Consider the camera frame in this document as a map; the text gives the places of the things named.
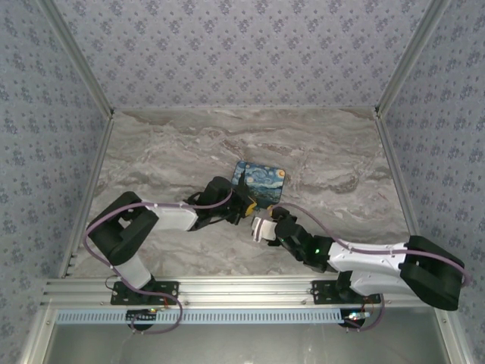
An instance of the enclosure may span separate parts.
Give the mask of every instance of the enclosure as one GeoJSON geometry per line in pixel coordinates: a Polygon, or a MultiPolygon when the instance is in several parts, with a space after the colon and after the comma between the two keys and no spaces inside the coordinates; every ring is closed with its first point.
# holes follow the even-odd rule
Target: enclosure
{"type": "Polygon", "coordinates": [[[0,6],[0,361],[485,360],[485,5],[0,6]],[[355,305],[312,297],[313,281],[336,275],[253,241],[245,218],[193,232],[155,225],[139,254],[157,279],[179,283],[185,316],[169,334],[130,335],[124,315],[139,306],[111,305],[115,279],[83,248],[86,225],[123,192],[180,202],[230,179],[238,161],[283,170],[281,201],[345,240],[422,235],[463,259],[474,280],[458,312],[385,294],[371,305],[386,310],[378,327],[347,331],[340,310],[355,305]]]}

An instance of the wire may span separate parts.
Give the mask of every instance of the wire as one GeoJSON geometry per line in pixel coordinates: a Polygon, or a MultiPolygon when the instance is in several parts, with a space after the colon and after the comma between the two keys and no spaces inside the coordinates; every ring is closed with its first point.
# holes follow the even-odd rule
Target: wire
{"type": "Polygon", "coordinates": [[[230,217],[230,214],[228,214],[228,215],[226,215],[222,218],[218,218],[217,220],[211,221],[211,222],[208,223],[208,225],[217,224],[218,222],[224,221],[225,219],[227,219],[229,217],[230,217]]]}
{"type": "MultiPolygon", "coordinates": [[[[305,210],[304,208],[294,204],[294,203],[289,203],[289,202],[282,202],[278,203],[277,205],[271,206],[268,211],[272,211],[276,207],[281,207],[281,206],[289,206],[293,207],[294,209],[298,209],[299,211],[305,213],[309,218],[311,218],[320,228],[322,228],[332,239],[335,241],[337,244],[339,244],[341,247],[351,251],[351,252],[356,252],[356,253],[361,253],[361,254],[368,254],[372,256],[380,256],[380,255],[388,255],[388,256],[395,256],[398,254],[409,254],[410,256],[425,256],[427,258],[432,258],[435,260],[439,260],[443,263],[446,263],[447,265],[451,265],[454,269],[459,271],[462,276],[463,276],[463,281],[462,281],[462,287],[466,287],[471,283],[471,276],[470,273],[468,273],[463,267],[461,267],[458,263],[453,262],[451,259],[445,258],[443,256],[439,256],[437,254],[433,253],[428,253],[428,252],[421,252],[419,250],[407,250],[407,249],[396,249],[396,250],[388,250],[388,249],[383,249],[383,250],[366,250],[366,249],[359,249],[359,248],[354,248],[352,244],[344,243],[339,237],[337,237],[331,229],[326,227],[318,218],[313,215],[310,211],[305,210]]],[[[258,226],[258,230],[256,231],[256,237],[259,236],[259,231],[261,230],[261,225],[258,226]]]]}
{"type": "Polygon", "coordinates": [[[155,202],[138,202],[138,203],[132,203],[130,205],[122,206],[119,209],[115,209],[112,212],[109,212],[86,229],[84,236],[83,236],[83,246],[86,251],[91,254],[94,258],[99,260],[101,263],[104,265],[108,266],[124,283],[125,286],[127,286],[129,289],[131,289],[133,292],[143,294],[146,296],[159,296],[159,297],[164,297],[165,299],[173,300],[180,308],[179,315],[177,317],[177,320],[175,323],[173,323],[171,326],[168,328],[162,329],[162,330],[156,330],[156,331],[138,331],[135,330],[134,327],[132,327],[133,332],[137,334],[145,334],[145,335],[153,335],[153,334],[164,334],[166,332],[172,331],[175,328],[177,328],[180,325],[180,322],[182,321],[183,317],[183,307],[182,303],[175,297],[172,296],[171,294],[168,293],[162,293],[162,292],[150,292],[148,290],[139,290],[138,288],[132,286],[130,282],[125,280],[122,276],[121,273],[111,265],[106,259],[104,259],[102,256],[97,254],[94,250],[92,250],[89,247],[88,239],[89,239],[89,234],[91,234],[99,225],[105,223],[107,220],[113,218],[114,216],[118,215],[121,212],[124,212],[126,210],[130,209],[136,209],[137,207],[171,207],[171,208],[179,208],[179,209],[214,209],[216,207],[222,206],[224,203],[229,201],[230,197],[233,195],[233,191],[231,190],[227,197],[223,199],[220,202],[217,202],[213,205],[206,205],[206,206],[198,206],[198,205],[187,205],[186,203],[155,203],[155,202]]]}
{"type": "Polygon", "coordinates": [[[109,277],[107,277],[107,278],[105,279],[105,286],[106,286],[106,288],[108,288],[109,290],[113,290],[113,291],[114,291],[114,286],[113,286],[113,287],[109,287],[109,286],[108,286],[108,279],[110,279],[110,278],[114,278],[114,277],[117,277],[117,275],[110,275],[109,277]]]}
{"type": "Polygon", "coordinates": [[[369,326],[366,326],[364,328],[362,326],[357,325],[355,322],[352,322],[350,320],[343,320],[343,321],[346,322],[347,324],[354,326],[354,328],[348,328],[351,331],[359,331],[359,332],[360,331],[368,331],[368,330],[375,328],[376,326],[378,326],[380,324],[380,322],[382,321],[382,318],[384,316],[385,311],[386,311],[386,304],[384,303],[384,295],[380,294],[380,311],[379,311],[379,315],[376,318],[376,321],[372,322],[369,326]]]}

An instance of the mounting bracket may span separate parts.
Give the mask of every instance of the mounting bracket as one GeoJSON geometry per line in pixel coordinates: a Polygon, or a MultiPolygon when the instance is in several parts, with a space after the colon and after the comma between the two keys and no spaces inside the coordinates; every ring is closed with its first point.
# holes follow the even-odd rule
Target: mounting bracket
{"type": "Polygon", "coordinates": [[[369,301],[372,303],[380,303],[379,294],[363,297],[355,293],[346,295],[346,299],[343,300],[340,291],[337,290],[337,282],[338,281],[312,281],[310,294],[313,296],[313,303],[315,305],[363,305],[369,301]]]}
{"type": "MultiPolygon", "coordinates": [[[[150,287],[150,291],[167,293],[178,298],[179,287],[180,283],[177,281],[156,281],[150,287]]],[[[111,305],[113,306],[160,306],[165,304],[169,306],[176,305],[173,300],[164,299],[164,297],[147,296],[133,292],[123,282],[116,282],[111,293],[111,305]]]]}

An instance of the floral wallpaper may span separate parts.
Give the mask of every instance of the floral wallpaper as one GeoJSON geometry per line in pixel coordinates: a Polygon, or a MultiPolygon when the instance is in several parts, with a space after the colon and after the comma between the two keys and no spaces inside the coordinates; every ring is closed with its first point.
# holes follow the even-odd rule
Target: floral wallpaper
{"type": "Polygon", "coordinates": [[[376,105],[429,0],[56,0],[114,108],[376,105]]]}
{"type": "Polygon", "coordinates": [[[0,19],[0,362],[58,273],[104,120],[34,0],[0,19]]]}
{"type": "Polygon", "coordinates": [[[421,233],[474,276],[460,313],[485,362],[485,3],[452,1],[386,116],[421,233]]]}

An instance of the wall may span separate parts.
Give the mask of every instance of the wall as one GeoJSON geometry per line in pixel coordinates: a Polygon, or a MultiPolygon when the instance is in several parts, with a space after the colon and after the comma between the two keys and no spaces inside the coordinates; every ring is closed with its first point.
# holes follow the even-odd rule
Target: wall
{"type": "Polygon", "coordinates": [[[421,234],[474,276],[460,313],[485,362],[485,4],[453,1],[386,116],[421,234]]]}
{"type": "Polygon", "coordinates": [[[58,273],[105,124],[30,0],[0,4],[0,362],[58,273]]]}
{"type": "Polygon", "coordinates": [[[429,0],[57,0],[114,108],[375,105],[429,0]]]}

